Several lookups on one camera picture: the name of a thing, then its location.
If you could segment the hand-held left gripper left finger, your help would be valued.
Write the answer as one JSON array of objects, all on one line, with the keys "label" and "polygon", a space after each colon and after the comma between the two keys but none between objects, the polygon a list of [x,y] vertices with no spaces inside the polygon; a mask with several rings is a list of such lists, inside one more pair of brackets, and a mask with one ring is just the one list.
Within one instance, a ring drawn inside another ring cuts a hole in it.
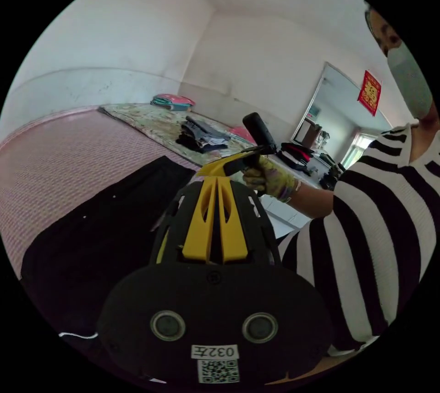
[{"label": "hand-held left gripper left finger", "polygon": [[200,185],[182,254],[185,259],[208,261],[215,218],[217,178],[207,177]]}]

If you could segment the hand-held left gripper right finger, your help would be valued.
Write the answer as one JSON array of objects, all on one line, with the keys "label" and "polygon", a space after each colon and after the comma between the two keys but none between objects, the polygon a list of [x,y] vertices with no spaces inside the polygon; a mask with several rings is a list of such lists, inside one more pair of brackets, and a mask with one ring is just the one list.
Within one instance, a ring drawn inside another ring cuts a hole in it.
[{"label": "hand-held left gripper right finger", "polygon": [[229,178],[217,178],[217,195],[222,260],[244,260],[248,248]]}]

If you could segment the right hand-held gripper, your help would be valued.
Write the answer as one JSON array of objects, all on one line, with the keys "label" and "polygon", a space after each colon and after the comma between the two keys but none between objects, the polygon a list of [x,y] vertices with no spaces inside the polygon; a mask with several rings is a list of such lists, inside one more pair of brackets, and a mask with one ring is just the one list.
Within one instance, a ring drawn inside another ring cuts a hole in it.
[{"label": "right hand-held gripper", "polygon": [[220,158],[202,166],[196,173],[197,177],[231,177],[238,172],[254,169],[265,178],[263,169],[259,165],[261,156],[276,153],[276,145],[258,145],[242,150],[241,152]]}]

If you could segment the person's right hand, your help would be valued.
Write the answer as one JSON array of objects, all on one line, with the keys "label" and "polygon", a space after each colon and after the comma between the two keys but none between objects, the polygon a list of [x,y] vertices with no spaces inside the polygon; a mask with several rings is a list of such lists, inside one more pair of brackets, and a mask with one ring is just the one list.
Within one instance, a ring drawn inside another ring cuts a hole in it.
[{"label": "person's right hand", "polygon": [[249,188],[282,203],[288,203],[301,188],[299,179],[266,156],[259,157],[255,166],[245,168],[243,180]]}]

